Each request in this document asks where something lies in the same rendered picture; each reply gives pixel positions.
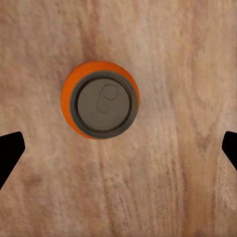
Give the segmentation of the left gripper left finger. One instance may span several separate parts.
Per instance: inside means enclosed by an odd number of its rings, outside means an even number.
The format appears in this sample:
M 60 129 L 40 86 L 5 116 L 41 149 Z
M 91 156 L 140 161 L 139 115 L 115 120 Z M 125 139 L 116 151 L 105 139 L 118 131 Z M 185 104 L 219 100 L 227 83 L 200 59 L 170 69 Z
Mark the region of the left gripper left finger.
M 25 150 L 20 131 L 0 137 L 0 189 Z

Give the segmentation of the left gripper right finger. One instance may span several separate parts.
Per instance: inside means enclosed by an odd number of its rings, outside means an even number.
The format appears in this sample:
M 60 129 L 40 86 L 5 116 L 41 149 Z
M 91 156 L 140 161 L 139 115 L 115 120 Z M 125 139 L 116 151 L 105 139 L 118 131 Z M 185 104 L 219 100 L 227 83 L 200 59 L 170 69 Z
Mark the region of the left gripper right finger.
M 225 133 L 222 149 L 237 170 L 237 133 L 230 131 Z

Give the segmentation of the can of soda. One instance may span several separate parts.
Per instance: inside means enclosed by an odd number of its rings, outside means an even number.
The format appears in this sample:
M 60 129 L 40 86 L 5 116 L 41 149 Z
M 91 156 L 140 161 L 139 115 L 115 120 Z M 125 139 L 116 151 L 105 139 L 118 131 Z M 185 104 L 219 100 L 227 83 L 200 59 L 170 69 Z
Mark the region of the can of soda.
M 93 61 L 76 66 L 61 93 L 61 109 L 78 134 L 105 140 L 123 134 L 140 105 L 138 86 L 120 65 Z

